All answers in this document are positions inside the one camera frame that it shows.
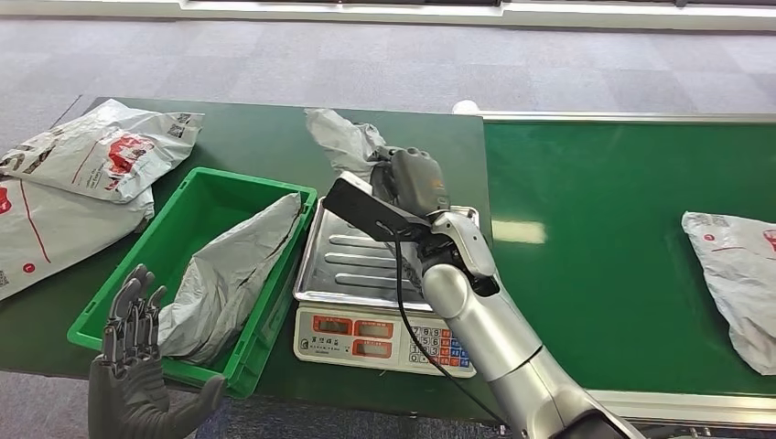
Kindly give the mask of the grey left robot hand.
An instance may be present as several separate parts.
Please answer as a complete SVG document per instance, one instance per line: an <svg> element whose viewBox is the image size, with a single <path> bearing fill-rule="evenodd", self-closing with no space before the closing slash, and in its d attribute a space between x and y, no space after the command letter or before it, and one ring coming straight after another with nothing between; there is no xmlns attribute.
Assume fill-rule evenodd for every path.
<svg viewBox="0 0 776 439"><path fill-rule="evenodd" d="M90 438L185 438L220 407L226 379L210 377L197 396L170 406L162 356L157 344L160 286L147 290L155 276L143 264L125 278L113 298L102 329L102 350L90 366Z"/></svg>

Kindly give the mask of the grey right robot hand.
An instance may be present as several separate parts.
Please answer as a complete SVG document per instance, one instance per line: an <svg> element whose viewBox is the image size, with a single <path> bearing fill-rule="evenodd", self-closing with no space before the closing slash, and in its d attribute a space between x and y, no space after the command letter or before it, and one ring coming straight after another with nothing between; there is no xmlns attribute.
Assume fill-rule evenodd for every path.
<svg viewBox="0 0 776 439"><path fill-rule="evenodd" d="M370 184L377 198L399 209L427 217L450 209L442 169L426 151L379 147L368 158Z"/></svg>

